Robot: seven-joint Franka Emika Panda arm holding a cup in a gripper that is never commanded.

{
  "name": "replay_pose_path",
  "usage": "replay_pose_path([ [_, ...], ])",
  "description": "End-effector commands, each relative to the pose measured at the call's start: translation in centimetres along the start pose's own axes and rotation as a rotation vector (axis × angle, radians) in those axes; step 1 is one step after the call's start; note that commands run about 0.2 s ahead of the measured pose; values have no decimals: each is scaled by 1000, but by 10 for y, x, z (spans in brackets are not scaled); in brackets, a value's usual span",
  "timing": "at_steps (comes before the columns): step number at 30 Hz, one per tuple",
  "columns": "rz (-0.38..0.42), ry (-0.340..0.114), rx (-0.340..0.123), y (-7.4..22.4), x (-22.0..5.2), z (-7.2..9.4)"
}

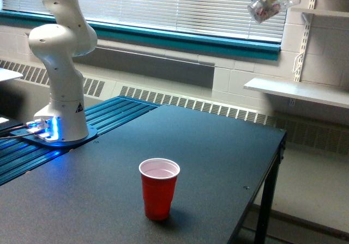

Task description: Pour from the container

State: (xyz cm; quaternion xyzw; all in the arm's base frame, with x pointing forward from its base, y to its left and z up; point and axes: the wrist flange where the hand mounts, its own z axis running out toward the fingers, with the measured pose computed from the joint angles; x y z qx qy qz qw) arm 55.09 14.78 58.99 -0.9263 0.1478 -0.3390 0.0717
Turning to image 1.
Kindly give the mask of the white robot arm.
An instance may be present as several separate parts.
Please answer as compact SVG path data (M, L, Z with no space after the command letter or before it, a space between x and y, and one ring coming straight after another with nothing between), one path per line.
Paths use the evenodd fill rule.
M75 68L73 58L92 52L98 38L86 22L79 0L42 2L56 23L31 30L28 42L48 73L50 101L36 112L36 126L28 127L28 132L52 145L77 142L92 132L85 115L83 75Z

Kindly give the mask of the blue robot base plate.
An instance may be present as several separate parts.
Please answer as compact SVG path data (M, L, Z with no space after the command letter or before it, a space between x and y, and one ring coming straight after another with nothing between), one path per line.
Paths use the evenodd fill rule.
M92 141L98 136L98 130L92 125L88 125L89 135L83 139L77 141L63 141L63 142L46 142L35 135L30 135L23 137L24 141L34 143L36 145L41 145L49 148L63 148L63 149L72 149L77 148L89 141Z

